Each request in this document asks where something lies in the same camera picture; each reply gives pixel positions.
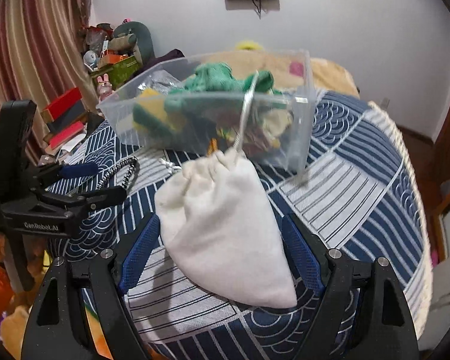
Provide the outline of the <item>clear plastic storage bin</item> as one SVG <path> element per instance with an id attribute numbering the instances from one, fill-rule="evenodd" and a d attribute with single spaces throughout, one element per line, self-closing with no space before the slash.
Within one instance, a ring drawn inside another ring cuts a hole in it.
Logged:
<path id="1" fill-rule="evenodd" d="M 300 172 L 317 99 L 304 50 L 233 50 L 157 63 L 98 105 L 126 145 L 195 155 L 237 146 Z"/>

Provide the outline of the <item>silver scrubber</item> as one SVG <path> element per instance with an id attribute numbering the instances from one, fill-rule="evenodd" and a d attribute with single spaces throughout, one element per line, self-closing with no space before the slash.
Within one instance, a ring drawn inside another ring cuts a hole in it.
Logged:
<path id="1" fill-rule="evenodd" d="M 140 94 L 151 90 L 159 94 L 169 94 L 172 90 L 182 89 L 183 83 L 166 70 L 144 72 L 139 76 L 138 91 Z"/>

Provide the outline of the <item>striped brown curtain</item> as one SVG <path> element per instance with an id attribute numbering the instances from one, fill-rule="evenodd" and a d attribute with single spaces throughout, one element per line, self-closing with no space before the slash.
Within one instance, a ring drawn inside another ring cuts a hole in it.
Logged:
<path id="1" fill-rule="evenodd" d="M 0 109 L 26 99 L 43 111 L 77 87 L 95 110 L 98 97 L 82 58 L 91 2 L 0 0 Z"/>

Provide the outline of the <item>floral patterned scrunchie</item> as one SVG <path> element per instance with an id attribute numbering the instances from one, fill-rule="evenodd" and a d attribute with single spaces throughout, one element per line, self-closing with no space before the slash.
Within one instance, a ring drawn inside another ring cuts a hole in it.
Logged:
<path id="1" fill-rule="evenodd" d="M 286 109 L 277 108 L 250 111 L 242 134 L 241 113 L 237 110 L 218 108 L 206 111 L 200 121 L 208 123 L 205 139 L 207 155 L 241 141 L 240 149 L 248 157 L 253 157 L 281 147 L 281 137 L 292 126 L 293 115 Z"/>

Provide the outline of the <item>pink rabbit figurine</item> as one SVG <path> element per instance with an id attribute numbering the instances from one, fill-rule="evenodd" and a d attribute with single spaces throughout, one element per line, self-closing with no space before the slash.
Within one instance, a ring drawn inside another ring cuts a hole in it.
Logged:
<path id="1" fill-rule="evenodd" d="M 99 101 L 103 101 L 107 96 L 113 93 L 113 86 L 110 82 L 109 75 L 105 73 L 103 76 L 97 77 L 97 95 Z"/>

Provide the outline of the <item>green yellow sponge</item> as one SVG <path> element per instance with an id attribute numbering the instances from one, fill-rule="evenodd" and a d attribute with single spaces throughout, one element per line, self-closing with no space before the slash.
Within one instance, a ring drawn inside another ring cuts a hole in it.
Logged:
<path id="1" fill-rule="evenodd" d="M 149 137 L 170 140 L 181 133 L 188 123 L 180 112 L 167 113 L 166 97 L 152 88 L 146 88 L 136 99 L 132 109 L 133 127 Z"/>

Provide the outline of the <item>blue white patterned tablecloth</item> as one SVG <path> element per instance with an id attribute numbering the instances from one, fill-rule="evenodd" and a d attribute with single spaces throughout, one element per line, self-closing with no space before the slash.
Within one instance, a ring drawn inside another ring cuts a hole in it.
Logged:
<path id="1" fill-rule="evenodd" d="M 51 256 L 93 258 L 132 232 L 153 211 L 169 176 L 164 160 L 183 164 L 200 150 L 145 150 L 119 141 L 102 124 L 74 154 L 102 171 L 136 156 L 140 174 L 122 205 L 93 213 L 73 239 L 49 242 Z M 295 214 L 329 247 L 364 262 L 390 261 L 404 291 L 415 330 L 422 334 L 432 298 L 432 264 L 424 207 L 401 133 L 377 106 L 321 92 L 305 171 L 257 165 L 274 215 Z M 168 359 L 292 359 L 319 300 L 296 279 L 291 310 L 241 306 L 195 286 L 157 243 L 138 285 L 125 302 L 136 328 Z"/>

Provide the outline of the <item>green knitted cloth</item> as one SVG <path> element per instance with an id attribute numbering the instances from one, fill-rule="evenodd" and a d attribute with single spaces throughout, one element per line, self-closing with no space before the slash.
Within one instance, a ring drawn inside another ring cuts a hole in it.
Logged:
<path id="1" fill-rule="evenodd" d="M 204 63 L 183 83 L 182 89 L 172 90 L 166 96 L 167 113 L 180 112 L 191 118 L 202 118 L 206 111 L 225 108 L 242 111 L 245 93 L 254 88 L 256 94 L 266 96 L 252 105 L 252 111 L 286 109 L 284 102 L 272 98 L 282 93 L 274 89 L 274 78 L 269 71 L 257 71 L 240 80 L 232 75 L 226 63 Z"/>

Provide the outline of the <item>dark purple garment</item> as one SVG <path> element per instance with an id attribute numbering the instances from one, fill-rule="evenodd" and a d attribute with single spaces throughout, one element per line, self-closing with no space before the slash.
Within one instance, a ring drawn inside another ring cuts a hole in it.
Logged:
<path id="1" fill-rule="evenodd" d="M 160 57 L 151 58 L 149 61 L 147 61 L 147 63 L 144 64 L 144 66 L 142 66 L 142 69 L 146 71 L 159 63 L 167 62 L 173 59 L 180 59 L 184 57 L 185 55 L 180 49 L 172 49 L 171 51 Z"/>

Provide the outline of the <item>yellow fuzzy plush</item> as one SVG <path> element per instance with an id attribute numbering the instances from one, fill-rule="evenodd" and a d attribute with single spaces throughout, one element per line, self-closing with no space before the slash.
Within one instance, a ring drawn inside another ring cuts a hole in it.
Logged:
<path id="1" fill-rule="evenodd" d="M 263 50 L 263 46 L 260 45 L 259 43 L 255 42 L 255 41 L 249 41 L 249 40 L 245 40 L 245 41 L 239 41 L 236 45 L 235 45 L 235 49 L 236 50 Z"/>

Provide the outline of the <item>grey green plush toy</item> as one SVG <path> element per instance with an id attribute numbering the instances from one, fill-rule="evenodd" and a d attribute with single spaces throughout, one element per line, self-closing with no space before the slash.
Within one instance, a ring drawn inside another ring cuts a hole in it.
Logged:
<path id="1" fill-rule="evenodd" d="M 153 40 L 149 29 L 138 21 L 128 21 L 113 30 L 109 41 L 112 51 L 132 51 L 141 66 L 155 57 Z"/>

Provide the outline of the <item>green cardboard box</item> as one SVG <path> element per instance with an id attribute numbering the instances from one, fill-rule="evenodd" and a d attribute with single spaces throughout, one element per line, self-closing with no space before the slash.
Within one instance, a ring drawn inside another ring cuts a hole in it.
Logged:
<path id="1" fill-rule="evenodd" d="M 108 64 L 102 68 L 96 69 L 93 72 L 89 72 L 95 86 L 98 86 L 98 77 L 102 77 L 107 74 L 109 82 L 112 85 L 112 89 L 116 90 L 120 86 L 124 85 L 132 75 L 141 68 L 140 64 L 134 56 L 125 58 L 117 63 Z"/>

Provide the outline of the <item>red box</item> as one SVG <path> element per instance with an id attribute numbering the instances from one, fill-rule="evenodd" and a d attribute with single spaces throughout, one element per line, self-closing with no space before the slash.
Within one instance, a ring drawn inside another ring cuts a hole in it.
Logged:
<path id="1" fill-rule="evenodd" d="M 44 122 L 51 123 L 56 119 L 65 114 L 76 102 L 82 99 L 82 94 L 78 87 L 69 89 L 64 94 L 56 97 L 43 111 L 40 115 Z"/>

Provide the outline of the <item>beige patchwork fleece blanket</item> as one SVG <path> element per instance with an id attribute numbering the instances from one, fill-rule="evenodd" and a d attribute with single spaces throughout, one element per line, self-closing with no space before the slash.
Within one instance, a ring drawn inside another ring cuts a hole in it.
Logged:
<path id="1" fill-rule="evenodd" d="M 232 75 L 243 80 L 251 73 L 269 71 L 274 78 L 274 88 L 296 89 L 305 84 L 305 73 L 311 71 L 314 88 L 329 89 L 340 94 L 360 98 L 353 76 L 343 66 L 325 58 L 311 58 L 305 66 L 303 53 L 236 50 L 201 55 L 202 63 L 226 63 Z"/>

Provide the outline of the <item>white drawstring pouch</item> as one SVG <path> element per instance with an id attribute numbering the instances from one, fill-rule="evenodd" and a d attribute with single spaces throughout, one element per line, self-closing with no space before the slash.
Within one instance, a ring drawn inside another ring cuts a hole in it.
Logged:
<path id="1" fill-rule="evenodd" d="M 166 251 L 190 281 L 220 297 L 276 309 L 297 305 L 279 226 L 242 150 L 258 74 L 244 93 L 233 147 L 190 160 L 155 194 Z"/>

